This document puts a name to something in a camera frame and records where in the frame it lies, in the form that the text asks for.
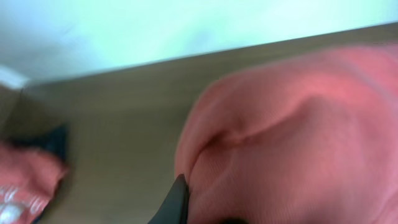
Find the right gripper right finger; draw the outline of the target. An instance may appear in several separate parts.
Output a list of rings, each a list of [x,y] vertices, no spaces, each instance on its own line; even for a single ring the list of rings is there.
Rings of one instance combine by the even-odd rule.
[[[248,224],[248,223],[241,218],[226,218],[220,221],[220,224]]]

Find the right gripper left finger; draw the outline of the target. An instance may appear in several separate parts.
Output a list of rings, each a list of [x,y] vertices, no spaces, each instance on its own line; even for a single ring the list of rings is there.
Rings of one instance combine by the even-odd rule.
[[[180,174],[148,224],[186,224],[189,198],[190,192],[185,176]]]

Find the red soccer t-shirt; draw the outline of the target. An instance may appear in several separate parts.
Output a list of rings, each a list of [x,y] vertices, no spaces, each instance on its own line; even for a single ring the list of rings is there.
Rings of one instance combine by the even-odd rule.
[[[396,223],[397,45],[229,75],[198,99],[175,173],[189,223]]]

